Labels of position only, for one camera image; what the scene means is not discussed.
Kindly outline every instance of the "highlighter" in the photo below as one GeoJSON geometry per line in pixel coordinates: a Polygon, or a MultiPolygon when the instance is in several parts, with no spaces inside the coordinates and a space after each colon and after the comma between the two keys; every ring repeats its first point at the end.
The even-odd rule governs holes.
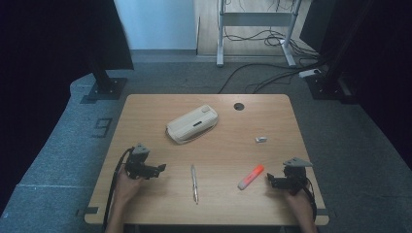
{"type": "Polygon", "coordinates": [[[251,183],[261,172],[263,172],[264,167],[259,164],[245,179],[243,179],[237,187],[239,187],[240,190],[245,189],[249,183],[251,183]]]}

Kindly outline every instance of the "wooden table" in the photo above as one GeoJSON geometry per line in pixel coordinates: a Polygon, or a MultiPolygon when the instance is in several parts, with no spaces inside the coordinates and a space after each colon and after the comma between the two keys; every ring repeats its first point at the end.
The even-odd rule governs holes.
{"type": "MultiPolygon", "coordinates": [[[[283,162],[309,161],[287,95],[133,94],[128,96],[86,214],[88,223],[102,223],[113,172],[123,152],[137,143],[151,150],[146,164],[167,164],[158,178],[144,181],[126,213],[126,223],[190,225],[295,225],[281,191],[266,173],[284,177],[283,162]],[[242,103],[244,110],[234,109],[242,103]],[[219,114],[216,127],[185,145],[165,134],[165,125],[203,104],[219,114]],[[255,137],[267,137],[256,143],[255,137]],[[199,204],[193,201],[190,166],[194,164],[199,204]],[[237,185],[258,164],[265,170],[245,189],[237,185]]],[[[307,168],[318,209],[325,203],[312,168],[307,168]]],[[[325,225],[328,216],[318,216],[325,225]]]]}

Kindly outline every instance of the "wall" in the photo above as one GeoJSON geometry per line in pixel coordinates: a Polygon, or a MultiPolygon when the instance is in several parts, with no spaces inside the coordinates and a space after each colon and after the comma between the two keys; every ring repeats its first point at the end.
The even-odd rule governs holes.
{"type": "Polygon", "coordinates": [[[131,50],[195,50],[193,0],[115,0],[131,50]]]}

